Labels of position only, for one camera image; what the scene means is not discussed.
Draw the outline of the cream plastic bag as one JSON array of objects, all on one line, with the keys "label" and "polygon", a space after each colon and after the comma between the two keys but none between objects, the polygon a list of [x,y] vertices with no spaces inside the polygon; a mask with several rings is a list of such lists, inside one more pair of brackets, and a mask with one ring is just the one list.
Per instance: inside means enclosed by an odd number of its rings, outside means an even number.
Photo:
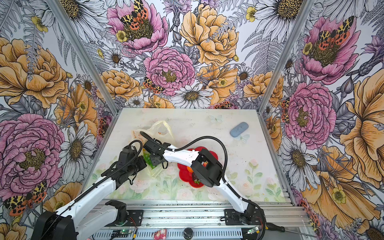
[{"label": "cream plastic bag", "polygon": [[[171,129],[171,126],[166,121],[157,121],[148,129],[135,129],[131,131],[132,140],[139,140],[143,145],[147,142],[147,139],[144,138],[140,132],[144,132],[149,135],[152,139],[159,140],[163,143],[174,144],[175,138]],[[164,167],[160,164],[157,165],[154,169],[151,169],[148,165],[145,170],[148,176],[156,178],[162,172],[164,172]]]}]

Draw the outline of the green grapes bunch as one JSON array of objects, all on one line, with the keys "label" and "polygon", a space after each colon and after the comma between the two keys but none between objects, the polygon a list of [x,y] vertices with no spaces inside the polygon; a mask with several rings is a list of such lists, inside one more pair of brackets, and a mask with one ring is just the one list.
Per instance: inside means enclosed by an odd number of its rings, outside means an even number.
[{"label": "green grapes bunch", "polygon": [[151,158],[150,158],[150,154],[149,153],[143,153],[143,158],[146,162],[146,164],[151,168],[151,169],[154,169],[155,166],[153,165],[152,161],[151,161]]}]

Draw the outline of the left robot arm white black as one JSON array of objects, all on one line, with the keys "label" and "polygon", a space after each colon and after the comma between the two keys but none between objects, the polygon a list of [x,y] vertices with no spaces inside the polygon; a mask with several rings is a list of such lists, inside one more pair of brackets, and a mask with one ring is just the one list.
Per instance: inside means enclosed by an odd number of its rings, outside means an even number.
[{"label": "left robot arm white black", "polygon": [[142,147],[128,145],[101,177],[87,190],[54,212],[45,211],[38,217],[33,240],[86,240],[101,228],[116,224],[124,225],[129,220],[127,205],[120,201],[108,201],[97,212],[91,213],[105,197],[146,168],[140,155]]}]

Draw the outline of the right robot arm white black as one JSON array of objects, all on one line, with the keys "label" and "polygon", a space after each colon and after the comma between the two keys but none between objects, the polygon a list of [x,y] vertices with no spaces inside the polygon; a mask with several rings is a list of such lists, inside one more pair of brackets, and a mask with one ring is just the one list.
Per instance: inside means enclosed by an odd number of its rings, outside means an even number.
[{"label": "right robot arm white black", "polygon": [[160,144],[156,140],[149,139],[144,144],[144,149],[150,154],[153,166],[167,162],[191,168],[205,187],[217,190],[231,204],[242,224],[264,227],[266,217],[261,207],[243,197],[226,177],[228,154],[225,146],[221,145],[225,154],[224,164],[221,164],[207,149],[188,150],[191,144],[177,148],[168,143]]}]

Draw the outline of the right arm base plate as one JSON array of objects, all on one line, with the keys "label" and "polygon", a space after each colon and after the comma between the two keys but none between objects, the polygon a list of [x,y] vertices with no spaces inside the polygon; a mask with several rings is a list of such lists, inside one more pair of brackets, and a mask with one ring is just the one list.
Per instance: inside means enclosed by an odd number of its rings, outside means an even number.
[{"label": "right arm base plate", "polygon": [[263,215],[264,211],[258,209],[251,211],[250,214],[239,213],[233,209],[225,209],[224,216],[220,218],[220,221],[225,222],[226,226],[260,226],[262,224]]}]

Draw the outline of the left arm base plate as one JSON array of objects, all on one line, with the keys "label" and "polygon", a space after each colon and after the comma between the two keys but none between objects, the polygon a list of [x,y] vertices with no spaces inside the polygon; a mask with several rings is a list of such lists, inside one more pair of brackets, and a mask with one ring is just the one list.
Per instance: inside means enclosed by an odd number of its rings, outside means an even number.
[{"label": "left arm base plate", "polygon": [[143,210],[127,210],[127,216],[122,221],[116,220],[107,227],[140,227],[143,221]]}]

